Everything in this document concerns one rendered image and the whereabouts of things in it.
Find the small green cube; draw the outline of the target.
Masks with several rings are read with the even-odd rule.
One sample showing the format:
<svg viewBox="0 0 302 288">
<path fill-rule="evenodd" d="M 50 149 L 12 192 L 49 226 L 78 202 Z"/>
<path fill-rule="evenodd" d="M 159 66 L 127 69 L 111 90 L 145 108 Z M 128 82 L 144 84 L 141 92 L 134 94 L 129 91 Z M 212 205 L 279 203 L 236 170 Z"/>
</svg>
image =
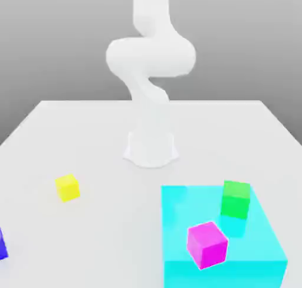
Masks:
<svg viewBox="0 0 302 288">
<path fill-rule="evenodd" d="M 250 195 L 250 184 L 224 181 L 221 215 L 246 220 L 250 207 Z"/>
</svg>

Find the small magenta cube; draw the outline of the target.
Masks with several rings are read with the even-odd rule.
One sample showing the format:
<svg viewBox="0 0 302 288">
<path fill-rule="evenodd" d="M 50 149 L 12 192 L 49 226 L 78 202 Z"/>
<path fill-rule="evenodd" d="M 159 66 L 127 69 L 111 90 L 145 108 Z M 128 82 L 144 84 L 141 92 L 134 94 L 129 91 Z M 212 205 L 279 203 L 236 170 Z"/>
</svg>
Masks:
<svg viewBox="0 0 302 288">
<path fill-rule="evenodd" d="M 186 248 L 198 269 L 203 270 L 226 260 L 228 239 L 210 221 L 188 228 Z"/>
</svg>

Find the small blue cube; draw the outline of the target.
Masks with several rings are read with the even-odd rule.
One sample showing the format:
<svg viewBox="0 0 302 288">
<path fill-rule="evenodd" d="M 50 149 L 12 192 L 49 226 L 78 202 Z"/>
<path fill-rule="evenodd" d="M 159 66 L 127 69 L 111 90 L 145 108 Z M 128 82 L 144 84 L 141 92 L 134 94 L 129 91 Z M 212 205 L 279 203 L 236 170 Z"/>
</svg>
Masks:
<svg viewBox="0 0 302 288">
<path fill-rule="evenodd" d="M 4 236 L 0 228 L 0 260 L 3 260 L 8 257 L 8 251 L 6 249 Z"/>
</svg>

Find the large cyan box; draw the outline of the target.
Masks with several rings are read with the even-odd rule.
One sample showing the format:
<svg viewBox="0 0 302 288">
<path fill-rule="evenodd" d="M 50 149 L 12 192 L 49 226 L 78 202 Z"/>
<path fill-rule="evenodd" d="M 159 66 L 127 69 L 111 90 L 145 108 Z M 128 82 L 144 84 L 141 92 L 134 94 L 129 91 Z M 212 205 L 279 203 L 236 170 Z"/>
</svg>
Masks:
<svg viewBox="0 0 302 288">
<path fill-rule="evenodd" d="M 163 288 L 281 288 L 287 257 L 254 192 L 246 220 L 221 215 L 222 186 L 163 186 Z M 213 221 L 229 244 L 226 260 L 200 270 L 188 228 Z"/>
</svg>

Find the small yellow cube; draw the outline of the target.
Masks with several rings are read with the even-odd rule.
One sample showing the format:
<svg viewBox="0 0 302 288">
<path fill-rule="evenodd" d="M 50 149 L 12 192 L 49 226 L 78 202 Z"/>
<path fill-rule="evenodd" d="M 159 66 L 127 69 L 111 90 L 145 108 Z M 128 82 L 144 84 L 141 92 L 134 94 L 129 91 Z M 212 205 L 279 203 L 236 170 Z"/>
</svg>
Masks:
<svg viewBox="0 0 302 288">
<path fill-rule="evenodd" d="M 55 186 L 62 202 L 67 202 L 80 196 L 79 183 L 73 174 L 57 178 Z"/>
</svg>

